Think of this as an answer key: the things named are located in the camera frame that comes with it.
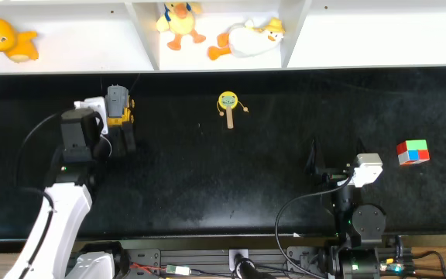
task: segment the green cube face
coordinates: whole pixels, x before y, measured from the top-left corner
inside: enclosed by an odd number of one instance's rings
[[[407,140],[407,150],[427,150],[426,140]]]

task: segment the plush toy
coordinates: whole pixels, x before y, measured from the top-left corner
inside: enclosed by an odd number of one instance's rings
[[[218,46],[208,49],[211,60],[221,55],[233,54],[236,57],[254,57],[277,47],[283,39],[285,30],[279,19],[273,18],[264,29],[254,27],[250,19],[245,24],[235,24],[227,33],[218,36]]]
[[[0,19],[0,51],[13,62],[20,63],[39,58],[32,39],[36,32],[18,33],[8,22]]]
[[[244,112],[249,112],[249,109],[244,106],[235,93],[231,91],[225,91],[221,93],[216,102],[216,108],[220,112],[220,116],[224,116],[225,113],[220,110],[220,107],[226,111],[226,125],[229,129],[233,129],[233,114],[232,109],[236,108],[240,104]]]
[[[164,4],[164,15],[158,20],[156,28],[160,32],[168,29],[175,34],[175,40],[168,43],[168,47],[172,50],[180,50],[182,48],[182,37],[190,34],[194,38],[194,43],[202,43],[206,40],[205,36],[198,34],[195,30],[195,18],[192,12],[200,14],[202,8],[198,3],[194,2],[166,2]]]

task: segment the yellow hat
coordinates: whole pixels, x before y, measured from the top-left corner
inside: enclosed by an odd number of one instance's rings
[[[264,29],[271,32],[285,33],[285,29],[282,27],[282,21],[277,18],[272,18]]]

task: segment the duck beak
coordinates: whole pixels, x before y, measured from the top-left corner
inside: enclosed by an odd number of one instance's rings
[[[188,12],[189,11],[187,11],[186,5],[184,5],[183,3],[180,3],[175,6],[175,14],[181,19],[185,19],[187,17]]]

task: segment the white duck plush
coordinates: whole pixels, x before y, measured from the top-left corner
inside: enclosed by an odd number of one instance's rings
[[[219,48],[211,46],[208,56],[211,60],[230,53],[236,57],[254,57],[277,47],[284,34],[282,22],[277,18],[271,19],[263,29],[254,27],[254,22],[250,19],[245,24],[235,24],[227,33],[220,34]]]

